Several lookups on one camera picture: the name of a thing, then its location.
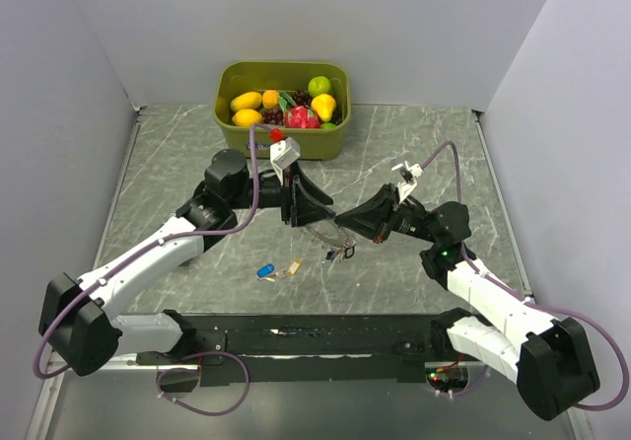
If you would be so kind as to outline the yellow key tag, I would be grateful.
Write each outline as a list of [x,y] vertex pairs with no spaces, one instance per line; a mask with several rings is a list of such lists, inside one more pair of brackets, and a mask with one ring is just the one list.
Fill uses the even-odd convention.
[[300,259],[294,259],[288,267],[280,269],[276,272],[276,277],[279,279],[287,278],[294,276],[302,266],[302,261]]

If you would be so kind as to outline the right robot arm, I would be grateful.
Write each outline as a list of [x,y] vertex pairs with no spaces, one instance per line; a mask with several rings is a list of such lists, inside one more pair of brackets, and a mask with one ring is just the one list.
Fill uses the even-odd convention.
[[420,254],[425,273],[477,312],[452,310],[438,320],[439,329],[430,337],[438,357],[449,360],[462,353],[482,361],[513,382],[543,420],[599,389],[583,327],[530,307],[466,247],[471,235],[466,205],[448,201],[427,210],[413,197],[401,200],[397,187],[385,184],[335,222],[376,244],[392,232],[431,243]]

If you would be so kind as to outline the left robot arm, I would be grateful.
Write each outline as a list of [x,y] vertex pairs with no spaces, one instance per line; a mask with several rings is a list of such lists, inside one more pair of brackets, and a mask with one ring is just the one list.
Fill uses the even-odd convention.
[[174,363],[195,349],[193,327],[175,311],[126,319],[122,313],[141,292],[224,237],[244,229],[236,212],[277,208],[292,227],[331,219],[333,199],[279,156],[259,171],[236,149],[216,153],[192,197],[144,242],[106,265],[73,279],[66,273],[45,289],[38,332],[68,369],[87,376],[117,355],[159,351]]

